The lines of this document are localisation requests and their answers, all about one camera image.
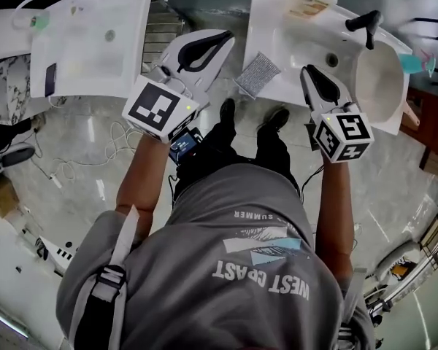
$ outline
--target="gray sponge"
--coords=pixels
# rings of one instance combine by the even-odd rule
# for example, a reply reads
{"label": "gray sponge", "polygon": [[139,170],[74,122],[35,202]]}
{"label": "gray sponge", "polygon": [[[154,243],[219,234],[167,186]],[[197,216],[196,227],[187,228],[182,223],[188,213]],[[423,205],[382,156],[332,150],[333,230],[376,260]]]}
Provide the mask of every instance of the gray sponge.
{"label": "gray sponge", "polygon": [[242,88],[246,94],[255,99],[259,92],[272,78],[280,73],[280,70],[263,53],[258,52],[250,65],[234,79],[235,84]]}

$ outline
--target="black shoe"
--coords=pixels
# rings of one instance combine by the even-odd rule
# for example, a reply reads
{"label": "black shoe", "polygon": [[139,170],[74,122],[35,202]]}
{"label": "black shoe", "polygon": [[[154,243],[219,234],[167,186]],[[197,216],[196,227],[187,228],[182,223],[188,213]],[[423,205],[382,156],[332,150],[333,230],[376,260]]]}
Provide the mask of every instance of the black shoe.
{"label": "black shoe", "polygon": [[284,106],[276,106],[266,113],[263,123],[258,129],[266,126],[278,131],[285,126],[290,115],[291,113]]}
{"label": "black shoe", "polygon": [[235,101],[232,98],[227,98],[220,107],[219,111],[220,121],[222,123],[234,124],[235,117]]}

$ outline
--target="cable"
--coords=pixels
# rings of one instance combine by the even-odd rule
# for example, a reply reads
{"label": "cable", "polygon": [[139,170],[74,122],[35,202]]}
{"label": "cable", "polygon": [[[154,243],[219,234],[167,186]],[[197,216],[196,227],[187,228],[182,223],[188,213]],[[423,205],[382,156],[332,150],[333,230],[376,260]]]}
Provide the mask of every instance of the cable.
{"label": "cable", "polygon": [[[118,125],[120,126],[120,128],[122,129],[123,133],[122,135],[120,135],[117,138],[114,138],[114,127]],[[133,148],[128,140],[130,138],[130,136],[133,133],[138,133],[139,135],[142,135],[141,131],[137,131],[137,130],[132,130],[133,128],[128,128],[125,129],[122,124],[120,122],[113,122],[110,125],[110,141],[109,143],[105,146],[104,148],[104,153],[105,153],[105,157],[106,157],[106,161],[103,163],[82,163],[82,162],[77,162],[75,160],[63,160],[61,158],[55,158],[52,162],[58,161],[60,162],[57,166],[57,169],[50,175],[50,176],[55,176],[57,175],[57,173],[60,171],[60,169],[62,170],[62,174],[64,175],[64,178],[73,182],[76,179],[76,173],[74,172],[74,167],[73,165],[77,165],[77,166],[89,166],[89,167],[100,167],[100,166],[105,166],[106,164],[108,164],[110,161],[114,160],[117,157],[117,154],[123,150],[129,150],[131,153],[135,153],[136,148]],[[115,142],[121,138],[125,138],[125,143],[126,143],[126,147],[123,148],[117,148],[117,145],[115,144]],[[107,154],[107,149],[109,147],[111,147],[113,145],[113,149],[114,152],[111,155]],[[72,176],[67,176],[65,174],[65,167],[68,167],[71,172],[72,172]]]}
{"label": "cable", "polygon": [[172,182],[176,182],[178,180],[178,177],[174,176],[174,175],[169,175],[169,187],[170,187],[170,194],[172,195],[172,207],[174,207],[175,202],[174,202],[174,188],[172,186]]}
{"label": "cable", "polygon": [[348,101],[348,102],[346,102],[344,105],[342,105],[342,106],[335,106],[333,109],[331,109],[331,110],[329,110],[328,112],[326,112],[326,113],[331,113],[331,114],[333,114],[333,111],[334,110],[336,110],[336,109],[339,109],[339,110],[342,110],[343,112],[346,112],[346,111],[348,111],[348,107],[350,106],[350,105],[354,105],[355,104],[355,102],[353,102],[353,101]]}
{"label": "cable", "polygon": [[384,292],[385,290],[387,290],[388,287],[386,288],[381,288],[378,290],[375,290],[374,292],[371,292],[369,295],[367,295],[366,297],[364,297],[364,300],[368,300],[371,296],[376,295],[379,292]]}
{"label": "cable", "polygon": [[52,108],[56,108],[56,109],[63,109],[64,108],[63,106],[57,106],[57,105],[52,104],[52,101],[50,100],[50,96],[47,97],[47,101],[49,101],[49,104],[51,105]]}
{"label": "cable", "polygon": [[33,130],[33,131],[28,135],[27,138],[25,138],[25,139],[22,140],[22,141],[19,141],[19,143],[23,143],[23,142],[25,142],[25,141],[28,141],[28,140],[31,138],[31,136],[33,136],[35,133],[36,133],[36,130]]}
{"label": "cable", "polygon": [[319,168],[317,168],[317,170],[313,174],[310,175],[310,177],[306,180],[306,182],[301,186],[301,195],[299,193],[300,191],[297,190],[297,192],[299,193],[302,205],[304,203],[304,189],[305,189],[305,186],[308,184],[308,182],[311,180],[311,178],[313,178],[315,175],[318,175],[321,171],[323,171],[323,169],[324,169],[324,165],[321,165]]}
{"label": "cable", "polygon": [[10,141],[8,145],[0,151],[0,155],[6,153],[11,146],[12,146],[12,142]]}
{"label": "cable", "polygon": [[37,163],[35,163],[34,162],[34,160],[32,159],[32,157],[31,157],[31,162],[45,175],[45,177],[47,178],[47,179],[52,179],[50,176],[48,176],[47,175],[47,173],[44,171],[44,170],[42,170],[42,168],[41,168],[41,166],[39,166]]}
{"label": "cable", "polygon": [[34,151],[34,155],[40,159],[44,157],[44,152],[42,151],[42,148],[39,145],[39,141],[37,140],[37,132],[38,132],[37,130],[34,130],[34,140],[36,140],[36,146],[39,148],[40,155],[37,154],[37,151]]}

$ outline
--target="drain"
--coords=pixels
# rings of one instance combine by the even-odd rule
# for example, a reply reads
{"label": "drain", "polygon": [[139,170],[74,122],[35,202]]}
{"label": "drain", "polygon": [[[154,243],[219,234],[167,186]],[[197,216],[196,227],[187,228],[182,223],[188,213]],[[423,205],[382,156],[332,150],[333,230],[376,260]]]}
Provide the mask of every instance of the drain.
{"label": "drain", "polygon": [[111,42],[113,39],[115,39],[115,31],[108,30],[105,33],[105,39],[106,39],[107,42]]}
{"label": "drain", "polygon": [[337,64],[339,63],[339,59],[334,53],[328,53],[326,55],[326,63],[328,64],[329,67],[336,67]]}

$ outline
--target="black faucet handle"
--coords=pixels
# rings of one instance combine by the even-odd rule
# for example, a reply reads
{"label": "black faucet handle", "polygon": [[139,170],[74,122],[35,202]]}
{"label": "black faucet handle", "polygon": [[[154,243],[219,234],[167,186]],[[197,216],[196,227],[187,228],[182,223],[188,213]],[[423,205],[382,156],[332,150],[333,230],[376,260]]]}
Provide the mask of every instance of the black faucet handle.
{"label": "black faucet handle", "polygon": [[383,15],[379,10],[372,10],[370,13],[345,21],[345,27],[349,31],[356,31],[360,28],[366,29],[366,47],[369,50],[374,48],[373,36],[378,26],[383,22]]}

